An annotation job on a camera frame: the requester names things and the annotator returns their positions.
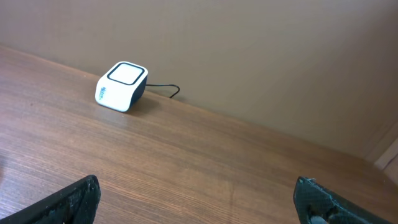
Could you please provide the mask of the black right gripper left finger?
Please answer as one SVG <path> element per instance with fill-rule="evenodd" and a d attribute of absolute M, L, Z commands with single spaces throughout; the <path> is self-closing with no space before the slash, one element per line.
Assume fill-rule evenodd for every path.
<path fill-rule="evenodd" d="M 1 219 L 1 224 L 93 224 L 101 190 L 88 175 L 39 202 Z"/>

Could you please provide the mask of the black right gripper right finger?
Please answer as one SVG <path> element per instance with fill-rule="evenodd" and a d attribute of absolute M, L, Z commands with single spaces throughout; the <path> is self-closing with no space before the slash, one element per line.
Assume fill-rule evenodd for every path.
<path fill-rule="evenodd" d="M 342 196 L 300 176 L 295 184 L 293 201 L 301 224 L 388 224 L 389 221 L 357 206 Z"/>

